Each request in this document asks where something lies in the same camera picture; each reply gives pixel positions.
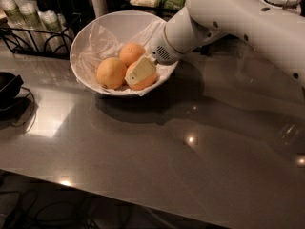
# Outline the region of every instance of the gray table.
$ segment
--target gray table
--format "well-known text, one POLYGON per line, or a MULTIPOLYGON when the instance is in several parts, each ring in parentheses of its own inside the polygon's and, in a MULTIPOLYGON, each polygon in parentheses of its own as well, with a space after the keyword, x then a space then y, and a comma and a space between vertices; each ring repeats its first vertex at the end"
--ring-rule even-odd
POLYGON ((22 127, 0 121, 0 169, 231 228, 303 228, 302 89, 222 39, 191 52, 144 97, 100 96, 70 62, 13 55, 36 98, 22 127))

